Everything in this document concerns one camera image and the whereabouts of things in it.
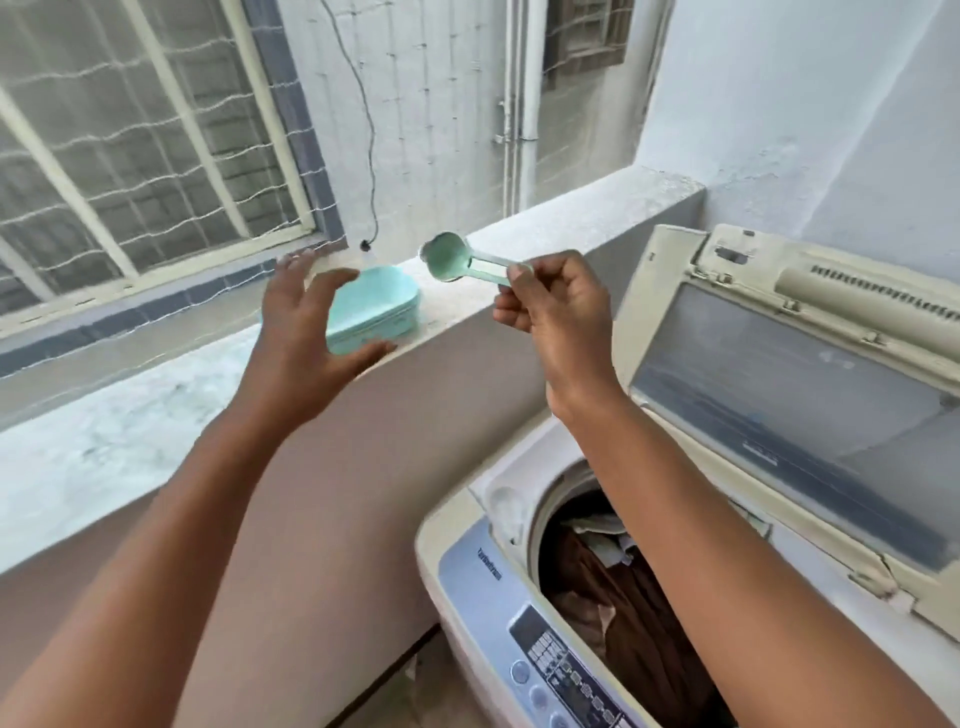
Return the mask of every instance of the transparent lid panel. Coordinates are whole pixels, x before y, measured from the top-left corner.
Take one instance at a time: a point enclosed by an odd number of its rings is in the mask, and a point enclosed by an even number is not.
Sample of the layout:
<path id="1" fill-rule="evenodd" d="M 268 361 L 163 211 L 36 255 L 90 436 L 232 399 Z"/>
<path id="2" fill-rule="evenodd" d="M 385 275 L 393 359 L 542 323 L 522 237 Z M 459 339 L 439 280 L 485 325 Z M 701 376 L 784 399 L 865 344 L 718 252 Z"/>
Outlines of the transparent lid panel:
<path id="1" fill-rule="evenodd" d="M 634 386 L 665 419 L 869 546 L 935 571 L 960 553 L 953 395 L 690 285 Z"/>

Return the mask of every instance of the washing machine drum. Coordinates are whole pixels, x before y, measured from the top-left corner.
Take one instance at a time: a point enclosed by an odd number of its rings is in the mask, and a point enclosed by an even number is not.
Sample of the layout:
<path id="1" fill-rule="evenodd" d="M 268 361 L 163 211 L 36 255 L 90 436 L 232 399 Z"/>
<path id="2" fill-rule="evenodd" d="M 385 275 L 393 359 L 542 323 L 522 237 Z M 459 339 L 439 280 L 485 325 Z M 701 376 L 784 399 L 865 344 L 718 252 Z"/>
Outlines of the washing machine drum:
<path id="1" fill-rule="evenodd" d="M 581 463 L 539 509 L 543 595 L 662 728 L 734 726 L 657 578 Z"/>

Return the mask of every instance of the green plastic scoop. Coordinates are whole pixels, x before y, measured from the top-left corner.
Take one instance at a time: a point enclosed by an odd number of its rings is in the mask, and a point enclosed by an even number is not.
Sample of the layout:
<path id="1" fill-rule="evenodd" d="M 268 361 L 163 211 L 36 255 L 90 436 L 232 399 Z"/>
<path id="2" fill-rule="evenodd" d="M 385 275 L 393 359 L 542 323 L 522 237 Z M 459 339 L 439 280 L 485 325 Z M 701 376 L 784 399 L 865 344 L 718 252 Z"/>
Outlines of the green plastic scoop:
<path id="1" fill-rule="evenodd" d="M 431 276 L 444 283 L 469 276 L 508 286 L 507 268 L 516 264 L 515 260 L 477 253 L 456 232 L 441 232 L 430 242 L 423 243 L 420 260 L 426 263 Z"/>

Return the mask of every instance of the round button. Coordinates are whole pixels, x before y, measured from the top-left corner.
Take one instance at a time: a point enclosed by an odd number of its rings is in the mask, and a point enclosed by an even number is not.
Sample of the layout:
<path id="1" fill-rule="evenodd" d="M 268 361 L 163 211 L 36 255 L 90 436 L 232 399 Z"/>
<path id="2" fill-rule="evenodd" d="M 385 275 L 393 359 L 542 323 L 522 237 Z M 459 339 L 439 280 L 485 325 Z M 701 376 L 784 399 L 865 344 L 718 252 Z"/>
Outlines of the round button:
<path id="1" fill-rule="evenodd" d="M 539 711 L 546 708 L 546 690 L 539 685 L 535 685 L 530 689 L 530 702 Z"/>
<path id="2" fill-rule="evenodd" d="M 530 666 L 522 660 L 517 660 L 510 667 L 510 676 L 518 685 L 524 685 L 530 679 Z"/>

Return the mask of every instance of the white ledge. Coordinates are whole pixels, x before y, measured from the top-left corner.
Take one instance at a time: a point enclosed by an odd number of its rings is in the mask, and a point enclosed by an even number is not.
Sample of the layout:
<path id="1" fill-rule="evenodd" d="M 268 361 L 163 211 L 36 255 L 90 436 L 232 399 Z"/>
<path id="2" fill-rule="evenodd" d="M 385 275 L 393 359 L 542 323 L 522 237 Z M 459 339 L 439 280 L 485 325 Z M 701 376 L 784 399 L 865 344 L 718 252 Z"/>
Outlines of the white ledge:
<path id="1" fill-rule="evenodd" d="M 685 177 L 628 167 L 468 238 L 478 250 L 513 259 L 589 253 L 702 190 Z M 490 306 L 496 294 L 479 280 L 436 282 L 415 258 L 399 267 L 420 286 L 420 326 L 385 367 Z M 0 573 L 159 488 L 229 402 L 258 330 L 0 432 Z"/>

